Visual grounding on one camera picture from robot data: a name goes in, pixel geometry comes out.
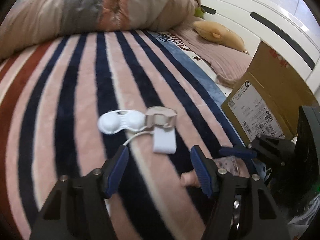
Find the clear plastic packet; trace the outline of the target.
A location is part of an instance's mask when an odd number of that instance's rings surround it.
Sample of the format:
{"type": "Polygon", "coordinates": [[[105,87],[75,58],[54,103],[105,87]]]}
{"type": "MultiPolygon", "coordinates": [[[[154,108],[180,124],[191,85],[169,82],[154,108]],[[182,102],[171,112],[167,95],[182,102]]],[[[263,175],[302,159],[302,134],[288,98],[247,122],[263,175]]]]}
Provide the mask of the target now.
{"type": "Polygon", "coordinates": [[[214,159],[214,163],[217,165],[218,168],[224,168],[234,176],[240,175],[240,169],[238,167],[238,163],[236,161],[235,156],[217,158],[214,159]]]}

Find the brown cardboard box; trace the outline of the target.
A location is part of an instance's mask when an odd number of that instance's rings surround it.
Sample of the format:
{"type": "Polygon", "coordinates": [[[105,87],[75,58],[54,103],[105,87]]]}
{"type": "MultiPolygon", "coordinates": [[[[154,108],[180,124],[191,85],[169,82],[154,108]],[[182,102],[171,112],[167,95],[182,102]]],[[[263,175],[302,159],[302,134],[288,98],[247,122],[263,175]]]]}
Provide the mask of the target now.
{"type": "Polygon", "coordinates": [[[259,134],[293,139],[300,106],[319,108],[319,103],[297,71],[260,42],[249,68],[221,108],[247,145],[259,134]]]}

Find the pink peach tube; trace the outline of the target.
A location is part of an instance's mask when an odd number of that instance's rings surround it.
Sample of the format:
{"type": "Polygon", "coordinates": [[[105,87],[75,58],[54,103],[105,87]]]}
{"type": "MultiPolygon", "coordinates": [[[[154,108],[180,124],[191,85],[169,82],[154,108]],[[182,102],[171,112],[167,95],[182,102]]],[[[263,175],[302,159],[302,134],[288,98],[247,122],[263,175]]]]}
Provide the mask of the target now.
{"type": "Polygon", "coordinates": [[[200,182],[195,170],[181,174],[180,183],[183,187],[200,187],[200,182]]]}

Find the white contact lens case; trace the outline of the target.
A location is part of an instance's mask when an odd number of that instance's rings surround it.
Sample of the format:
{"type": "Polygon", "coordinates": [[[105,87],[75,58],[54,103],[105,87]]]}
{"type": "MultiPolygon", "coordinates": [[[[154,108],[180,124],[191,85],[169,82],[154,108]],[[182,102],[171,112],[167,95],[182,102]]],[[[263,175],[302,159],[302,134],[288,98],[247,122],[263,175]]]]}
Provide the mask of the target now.
{"type": "Polygon", "coordinates": [[[101,133],[112,135],[122,130],[140,132],[146,128],[145,114],[134,110],[116,110],[101,115],[97,122],[101,133]]]}

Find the pink knitted blanket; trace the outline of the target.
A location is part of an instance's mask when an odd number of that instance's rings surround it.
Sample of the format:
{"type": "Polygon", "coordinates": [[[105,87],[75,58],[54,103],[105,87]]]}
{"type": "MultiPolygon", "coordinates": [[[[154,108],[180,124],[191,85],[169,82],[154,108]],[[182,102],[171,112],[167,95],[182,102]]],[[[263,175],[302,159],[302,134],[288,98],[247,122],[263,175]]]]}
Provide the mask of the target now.
{"type": "Polygon", "coordinates": [[[193,28],[192,17],[181,25],[170,29],[194,53],[205,60],[216,74],[217,83],[233,88],[249,67],[252,57],[246,53],[207,41],[193,28]]]}

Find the striped fleece blanket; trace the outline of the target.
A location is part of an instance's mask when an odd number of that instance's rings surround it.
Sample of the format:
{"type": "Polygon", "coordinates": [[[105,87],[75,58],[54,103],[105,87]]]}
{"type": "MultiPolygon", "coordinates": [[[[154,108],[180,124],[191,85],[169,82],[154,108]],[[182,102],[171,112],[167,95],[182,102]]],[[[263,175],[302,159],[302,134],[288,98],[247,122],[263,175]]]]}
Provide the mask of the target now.
{"type": "Polygon", "coordinates": [[[28,239],[62,175],[86,175],[129,147],[109,200],[119,239],[200,239],[208,198],[183,187],[189,150],[211,157],[240,139],[212,71],[170,34],[58,38],[1,64],[1,210],[28,239]]]}

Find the beige plastic clip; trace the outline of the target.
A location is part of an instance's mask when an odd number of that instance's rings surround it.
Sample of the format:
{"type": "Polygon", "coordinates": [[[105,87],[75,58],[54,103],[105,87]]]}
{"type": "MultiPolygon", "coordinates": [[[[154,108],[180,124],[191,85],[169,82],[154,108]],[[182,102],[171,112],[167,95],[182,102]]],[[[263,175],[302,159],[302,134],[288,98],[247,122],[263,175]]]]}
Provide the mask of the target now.
{"type": "Polygon", "coordinates": [[[148,117],[145,114],[145,126],[147,128],[152,128],[157,126],[163,129],[170,129],[175,127],[176,119],[177,119],[177,115],[173,118],[165,118],[164,116],[156,116],[154,118],[153,116],[148,117]]]}

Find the beige tape roll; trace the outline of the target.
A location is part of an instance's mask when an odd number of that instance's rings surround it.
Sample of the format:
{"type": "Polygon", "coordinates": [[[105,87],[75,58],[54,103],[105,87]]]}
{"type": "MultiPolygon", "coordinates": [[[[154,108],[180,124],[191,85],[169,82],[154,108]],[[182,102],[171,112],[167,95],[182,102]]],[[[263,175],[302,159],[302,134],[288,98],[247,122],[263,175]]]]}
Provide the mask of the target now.
{"type": "Polygon", "coordinates": [[[162,107],[162,106],[153,106],[153,107],[149,107],[146,110],[145,114],[148,117],[153,116],[154,118],[156,116],[164,116],[165,118],[173,118],[177,115],[177,112],[171,108],[162,107]]]}

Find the tan plush toy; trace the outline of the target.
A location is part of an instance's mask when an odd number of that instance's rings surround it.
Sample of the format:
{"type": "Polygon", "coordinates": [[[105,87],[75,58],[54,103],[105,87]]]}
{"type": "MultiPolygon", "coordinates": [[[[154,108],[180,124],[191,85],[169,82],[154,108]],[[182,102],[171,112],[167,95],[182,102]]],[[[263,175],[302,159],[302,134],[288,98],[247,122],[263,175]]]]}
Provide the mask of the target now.
{"type": "Polygon", "coordinates": [[[194,30],[205,40],[248,54],[243,39],[224,25],[212,21],[195,21],[194,30]]]}

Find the white bed headboard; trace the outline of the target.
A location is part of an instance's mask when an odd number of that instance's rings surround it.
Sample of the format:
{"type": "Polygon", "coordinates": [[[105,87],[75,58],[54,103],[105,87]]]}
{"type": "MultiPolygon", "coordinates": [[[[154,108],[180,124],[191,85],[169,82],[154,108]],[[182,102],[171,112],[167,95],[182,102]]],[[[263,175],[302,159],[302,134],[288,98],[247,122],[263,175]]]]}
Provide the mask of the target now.
{"type": "Polygon", "coordinates": [[[291,13],[269,0],[201,0],[204,19],[237,33],[250,55],[264,41],[319,94],[319,37],[291,13]]]}

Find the green plush toy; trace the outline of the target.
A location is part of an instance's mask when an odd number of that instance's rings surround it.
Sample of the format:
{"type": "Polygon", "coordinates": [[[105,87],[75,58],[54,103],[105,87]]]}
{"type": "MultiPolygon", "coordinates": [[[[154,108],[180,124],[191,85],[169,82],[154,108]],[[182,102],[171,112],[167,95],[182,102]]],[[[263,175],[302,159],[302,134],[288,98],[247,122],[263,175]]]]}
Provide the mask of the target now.
{"type": "Polygon", "coordinates": [[[195,9],[195,14],[194,14],[194,16],[195,16],[195,17],[199,17],[199,18],[203,18],[205,13],[206,13],[206,12],[203,10],[202,7],[198,7],[198,8],[195,9]]]}

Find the rolled striped duvet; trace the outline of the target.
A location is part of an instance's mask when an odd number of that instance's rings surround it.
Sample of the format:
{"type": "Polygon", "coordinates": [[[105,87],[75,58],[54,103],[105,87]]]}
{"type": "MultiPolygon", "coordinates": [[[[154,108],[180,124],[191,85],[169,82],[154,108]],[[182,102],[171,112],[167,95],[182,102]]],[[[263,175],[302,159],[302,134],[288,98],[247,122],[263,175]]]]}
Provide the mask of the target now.
{"type": "Polygon", "coordinates": [[[27,0],[1,24],[1,59],[59,36],[95,31],[166,31],[195,14],[201,0],[27,0]]]}

